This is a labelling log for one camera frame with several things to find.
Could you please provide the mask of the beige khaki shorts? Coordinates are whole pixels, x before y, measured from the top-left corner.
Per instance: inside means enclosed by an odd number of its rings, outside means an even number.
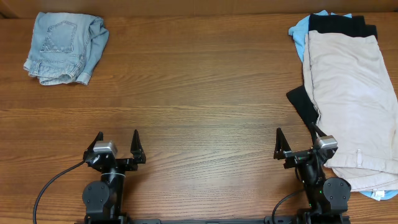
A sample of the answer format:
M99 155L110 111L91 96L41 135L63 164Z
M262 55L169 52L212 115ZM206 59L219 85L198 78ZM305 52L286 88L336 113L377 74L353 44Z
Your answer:
M303 79L317 126L338 143L325 167L354 191L397 189L397 97L376 37L311 30Z

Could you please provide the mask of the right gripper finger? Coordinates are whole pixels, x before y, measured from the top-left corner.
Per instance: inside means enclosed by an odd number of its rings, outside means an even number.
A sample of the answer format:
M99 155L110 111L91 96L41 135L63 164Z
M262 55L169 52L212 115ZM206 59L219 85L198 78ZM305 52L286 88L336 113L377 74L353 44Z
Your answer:
M286 159L287 154L292 152L285 135L282 132L281 128L276 129L276 142L275 142L275 150L274 150L274 159Z
M315 143L318 137L326 136L326 134L314 122L309 124L309 131L312 137L312 143Z

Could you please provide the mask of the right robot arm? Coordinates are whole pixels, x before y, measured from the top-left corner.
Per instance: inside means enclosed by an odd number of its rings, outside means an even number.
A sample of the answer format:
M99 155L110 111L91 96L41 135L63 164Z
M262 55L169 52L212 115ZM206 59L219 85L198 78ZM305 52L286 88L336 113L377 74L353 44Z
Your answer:
M338 150L338 142L332 135L325 134L318 126L311 124L317 138L306 151L291 150L285 135L280 128L276 129L274 159L284 160L284 168L295 169L296 178L303 184L303 189L289 194L274 207L271 215L272 223L295 224L326 224L349 223L349 216L343 214L348 210L351 185L340 177L327 178L323 165ZM286 200L304 192L308 200L308 208L297 210L291 217L278 217L277 209Z

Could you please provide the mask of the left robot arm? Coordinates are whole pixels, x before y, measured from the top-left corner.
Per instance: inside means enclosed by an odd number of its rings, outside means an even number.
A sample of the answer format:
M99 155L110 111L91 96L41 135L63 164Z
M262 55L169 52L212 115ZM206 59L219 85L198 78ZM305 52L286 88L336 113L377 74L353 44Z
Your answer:
M104 141L100 132L83 154L88 167L101 173L101 179L89 183L83 190L82 200L86 207L85 223L132 223L130 216L122 211L126 172L138 170L146 163L138 130L134 131L130 158L117 158L113 141Z

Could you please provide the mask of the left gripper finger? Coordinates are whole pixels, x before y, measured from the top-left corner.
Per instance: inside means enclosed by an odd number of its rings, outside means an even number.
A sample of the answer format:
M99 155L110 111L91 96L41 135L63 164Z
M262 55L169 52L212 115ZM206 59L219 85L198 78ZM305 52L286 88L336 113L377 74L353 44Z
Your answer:
M136 164L145 164L146 163L146 155L142 148L140 139L139 139L139 132L138 130L134 130L134 134L132 137L131 143L131 154L133 155L133 161Z
M94 138L93 142L88 146L87 150L83 153L84 156L87 156L89 153L93 152L94 146L98 141L103 140L103 133L100 131L96 137Z

